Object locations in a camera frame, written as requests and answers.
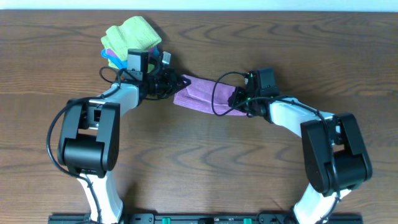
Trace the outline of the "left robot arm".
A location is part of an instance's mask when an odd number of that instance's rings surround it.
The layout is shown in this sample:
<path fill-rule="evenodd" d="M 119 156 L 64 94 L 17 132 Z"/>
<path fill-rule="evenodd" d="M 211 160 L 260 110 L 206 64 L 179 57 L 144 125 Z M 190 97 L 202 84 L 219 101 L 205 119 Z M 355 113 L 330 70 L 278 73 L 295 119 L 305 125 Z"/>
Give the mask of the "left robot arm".
<path fill-rule="evenodd" d="M 166 99 L 191 84 L 175 73 L 170 60 L 168 52 L 129 49 L 108 90 L 71 99 L 56 116 L 63 119 L 56 165 L 84 188 L 91 208 L 86 223 L 121 221 L 124 205 L 113 174 L 121 117 L 144 100 Z"/>

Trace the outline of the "purple microfiber cloth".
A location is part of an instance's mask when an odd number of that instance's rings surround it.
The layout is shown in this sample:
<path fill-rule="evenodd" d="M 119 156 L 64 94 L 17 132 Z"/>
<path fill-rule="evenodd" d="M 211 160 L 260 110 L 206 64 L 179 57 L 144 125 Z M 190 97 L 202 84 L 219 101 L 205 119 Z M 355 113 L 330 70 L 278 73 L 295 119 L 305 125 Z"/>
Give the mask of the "purple microfiber cloth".
<path fill-rule="evenodd" d="M 174 104 L 203 113 L 213 114 L 211 99 L 215 82 L 183 75 L 191 84 L 174 95 Z M 228 99 L 236 90 L 235 86 L 217 84 L 213 106 L 218 114 L 229 110 Z"/>

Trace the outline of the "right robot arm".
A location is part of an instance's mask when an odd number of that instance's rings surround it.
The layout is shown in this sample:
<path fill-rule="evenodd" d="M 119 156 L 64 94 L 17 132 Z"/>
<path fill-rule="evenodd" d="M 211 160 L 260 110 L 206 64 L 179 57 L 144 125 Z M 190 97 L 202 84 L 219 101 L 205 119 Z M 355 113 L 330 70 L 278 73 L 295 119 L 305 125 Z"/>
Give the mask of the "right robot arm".
<path fill-rule="evenodd" d="M 373 168 L 355 116 L 333 114 L 281 95 L 271 68 L 242 73 L 229 106 L 248 117 L 262 117 L 301 138 L 309 185 L 286 223 L 330 223 L 343 197 L 373 175 Z"/>

